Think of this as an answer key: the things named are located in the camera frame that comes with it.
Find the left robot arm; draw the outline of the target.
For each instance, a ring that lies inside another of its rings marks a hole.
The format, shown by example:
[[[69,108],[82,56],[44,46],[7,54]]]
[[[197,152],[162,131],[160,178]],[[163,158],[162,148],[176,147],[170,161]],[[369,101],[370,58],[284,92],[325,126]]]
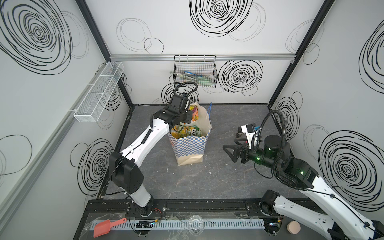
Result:
[[[191,123],[192,116],[193,112],[188,107],[181,110],[164,107],[151,115],[149,126],[131,145],[110,155],[109,179],[140,208],[146,208],[153,198],[144,186],[144,175],[140,170],[142,163],[163,136],[180,123]]]

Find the blue checkered paper bag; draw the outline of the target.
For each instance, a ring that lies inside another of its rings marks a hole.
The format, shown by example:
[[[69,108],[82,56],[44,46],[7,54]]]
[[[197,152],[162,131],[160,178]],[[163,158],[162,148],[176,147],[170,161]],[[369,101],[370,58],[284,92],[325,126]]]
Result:
[[[205,109],[198,103],[193,104],[198,105],[199,119],[190,124],[181,123],[179,125],[197,126],[200,128],[202,136],[175,139],[171,135],[171,131],[168,133],[168,138],[179,166],[201,163],[203,161],[206,144],[212,130],[211,107]]]

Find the orange pink Fox's candy bag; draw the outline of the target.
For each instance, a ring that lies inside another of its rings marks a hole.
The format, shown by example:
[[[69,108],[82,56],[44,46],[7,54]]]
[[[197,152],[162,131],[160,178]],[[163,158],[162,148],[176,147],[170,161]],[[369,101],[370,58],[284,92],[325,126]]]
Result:
[[[192,112],[192,122],[195,122],[199,119],[199,108],[198,105],[192,104],[189,106],[189,110]]]

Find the green Fox's spring tea bag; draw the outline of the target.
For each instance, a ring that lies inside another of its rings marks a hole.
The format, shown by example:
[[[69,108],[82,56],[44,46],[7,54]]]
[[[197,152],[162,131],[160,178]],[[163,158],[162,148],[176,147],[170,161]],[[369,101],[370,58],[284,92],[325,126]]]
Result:
[[[171,129],[171,135],[175,139],[185,138],[185,137],[201,137],[202,132],[197,126],[182,126],[176,125]]]

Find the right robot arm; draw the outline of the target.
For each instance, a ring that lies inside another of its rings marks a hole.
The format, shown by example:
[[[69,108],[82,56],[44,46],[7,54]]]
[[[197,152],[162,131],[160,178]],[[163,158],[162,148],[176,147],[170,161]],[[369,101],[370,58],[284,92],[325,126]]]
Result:
[[[289,144],[282,147],[280,136],[265,138],[263,148],[250,149],[250,141],[223,146],[233,162],[253,161],[272,170],[273,176],[282,184],[300,191],[310,198],[321,213],[289,201],[281,194],[268,190],[262,197],[259,208],[264,215],[273,213],[289,217],[316,231],[327,240],[382,240],[384,225],[373,221],[353,209],[321,178],[307,162],[294,158]]]

